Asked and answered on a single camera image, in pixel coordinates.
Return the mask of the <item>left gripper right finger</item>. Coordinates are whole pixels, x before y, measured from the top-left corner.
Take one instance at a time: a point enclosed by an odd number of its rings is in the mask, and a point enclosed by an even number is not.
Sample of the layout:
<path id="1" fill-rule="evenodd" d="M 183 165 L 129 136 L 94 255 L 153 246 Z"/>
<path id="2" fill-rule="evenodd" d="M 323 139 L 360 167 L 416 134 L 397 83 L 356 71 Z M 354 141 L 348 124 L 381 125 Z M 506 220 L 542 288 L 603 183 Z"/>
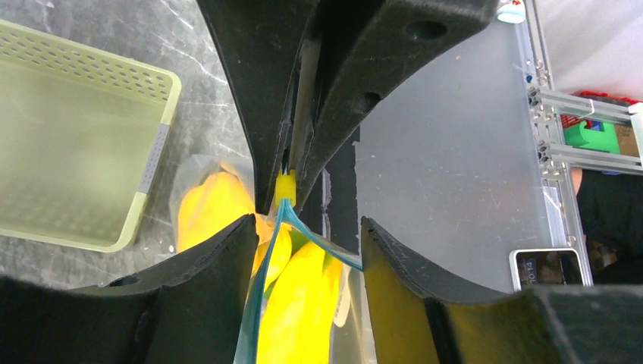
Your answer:
<path id="1" fill-rule="evenodd" d="M 361 220 L 379 363 L 640 363 L 642 288 L 483 287 Z"/>

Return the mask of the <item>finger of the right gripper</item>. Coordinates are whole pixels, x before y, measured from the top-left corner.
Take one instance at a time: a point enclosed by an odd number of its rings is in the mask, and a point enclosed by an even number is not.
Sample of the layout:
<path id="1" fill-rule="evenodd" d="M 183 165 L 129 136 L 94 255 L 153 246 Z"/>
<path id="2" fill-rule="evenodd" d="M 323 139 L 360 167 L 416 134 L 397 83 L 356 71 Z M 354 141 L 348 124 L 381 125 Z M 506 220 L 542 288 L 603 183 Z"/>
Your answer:
<path id="1" fill-rule="evenodd" d="M 334 154 L 401 83 L 493 20 L 496 1 L 332 1 L 290 166 L 302 207 Z"/>
<path id="2" fill-rule="evenodd" d="M 290 130 L 300 46 L 318 2 L 204 0 L 198 6 L 252 156 L 256 210 L 266 215 Z"/>

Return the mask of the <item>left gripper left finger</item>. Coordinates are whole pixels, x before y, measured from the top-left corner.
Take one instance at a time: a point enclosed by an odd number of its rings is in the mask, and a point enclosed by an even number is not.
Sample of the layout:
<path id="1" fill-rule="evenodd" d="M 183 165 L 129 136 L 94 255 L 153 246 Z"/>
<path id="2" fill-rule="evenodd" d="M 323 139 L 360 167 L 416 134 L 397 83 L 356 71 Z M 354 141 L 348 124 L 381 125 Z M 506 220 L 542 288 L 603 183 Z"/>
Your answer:
<path id="1" fill-rule="evenodd" d="M 3 363 L 231 363 L 257 247 L 244 215 L 105 287 L 1 279 Z"/>

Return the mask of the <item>clear zip top bag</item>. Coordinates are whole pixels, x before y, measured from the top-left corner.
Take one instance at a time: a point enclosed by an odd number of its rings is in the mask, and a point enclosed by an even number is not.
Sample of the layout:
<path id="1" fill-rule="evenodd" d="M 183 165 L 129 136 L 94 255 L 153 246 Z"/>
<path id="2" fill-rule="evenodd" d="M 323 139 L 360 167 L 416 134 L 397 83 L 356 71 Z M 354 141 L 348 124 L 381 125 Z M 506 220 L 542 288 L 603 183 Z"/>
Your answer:
<path id="1" fill-rule="evenodd" d="M 350 310 L 349 276 L 360 257 L 316 234 L 295 213 L 296 174 L 276 178 L 274 205 L 256 211 L 251 167 L 243 160 L 192 155 L 177 169 L 169 206 L 178 252 L 203 242 L 244 215 L 259 238 L 237 363 L 328 363 L 334 329 Z"/>

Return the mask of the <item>yellow bananas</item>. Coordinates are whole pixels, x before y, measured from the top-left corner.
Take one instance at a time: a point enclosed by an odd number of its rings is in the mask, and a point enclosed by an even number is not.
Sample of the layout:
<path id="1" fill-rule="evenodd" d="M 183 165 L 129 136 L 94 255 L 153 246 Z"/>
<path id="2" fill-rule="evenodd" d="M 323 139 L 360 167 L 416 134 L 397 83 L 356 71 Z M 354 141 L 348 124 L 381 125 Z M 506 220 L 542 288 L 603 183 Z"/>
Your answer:
<path id="1" fill-rule="evenodd" d="M 327 363 L 343 263 L 281 224 L 265 279 L 257 363 Z"/>

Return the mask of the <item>yellow bell pepper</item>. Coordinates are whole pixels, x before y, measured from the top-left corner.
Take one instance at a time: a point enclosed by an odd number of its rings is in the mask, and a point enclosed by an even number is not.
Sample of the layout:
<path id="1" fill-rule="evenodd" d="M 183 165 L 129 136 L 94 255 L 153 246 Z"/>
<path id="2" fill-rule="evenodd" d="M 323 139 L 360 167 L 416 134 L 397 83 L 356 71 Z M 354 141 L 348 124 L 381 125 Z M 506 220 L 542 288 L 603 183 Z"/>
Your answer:
<path id="1" fill-rule="evenodd" d="M 182 253 L 204 242 L 244 215 L 256 217 L 259 247 L 256 260 L 264 258 L 273 230 L 256 213 L 254 202 L 236 175 L 216 172 L 189 190 L 177 217 L 177 251 Z"/>

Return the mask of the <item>pale green perforated basket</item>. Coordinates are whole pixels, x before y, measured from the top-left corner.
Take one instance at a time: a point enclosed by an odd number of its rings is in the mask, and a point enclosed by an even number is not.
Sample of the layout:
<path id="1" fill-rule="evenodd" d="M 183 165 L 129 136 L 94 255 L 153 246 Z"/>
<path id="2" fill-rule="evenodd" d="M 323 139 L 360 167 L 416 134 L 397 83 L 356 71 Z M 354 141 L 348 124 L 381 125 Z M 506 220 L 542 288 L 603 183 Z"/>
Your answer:
<path id="1" fill-rule="evenodd" d="M 130 245 L 181 88 L 171 71 L 2 21 L 2 235 Z"/>

